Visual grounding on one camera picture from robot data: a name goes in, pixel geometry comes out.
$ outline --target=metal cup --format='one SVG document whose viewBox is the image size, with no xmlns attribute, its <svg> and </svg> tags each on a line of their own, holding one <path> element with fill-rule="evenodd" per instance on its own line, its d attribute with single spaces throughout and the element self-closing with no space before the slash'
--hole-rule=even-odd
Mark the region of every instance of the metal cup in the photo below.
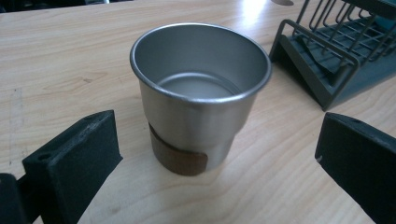
<svg viewBox="0 0 396 224">
<path fill-rule="evenodd" d="M 258 44 L 201 23 L 167 25 L 142 35 L 132 47 L 131 66 L 154 152 L 182 175 L 197 175 L 224 161 L 272 71 Z M 183 162 L 183 154 L 190 161 Z M 206 156 L 205 167 L 184 172 L 196 165 L 194 155 Z"/>
</svg>

